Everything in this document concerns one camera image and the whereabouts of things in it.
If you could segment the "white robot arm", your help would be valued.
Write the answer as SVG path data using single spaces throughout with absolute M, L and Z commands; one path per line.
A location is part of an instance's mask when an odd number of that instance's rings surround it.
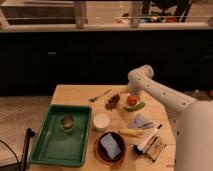
M 213 100 L 203 101 L 152 79 L 154 71 L 143 65 L 128 73 L 127 91 L 148 93 L 180 113 L 174 171 L 213 171 Z

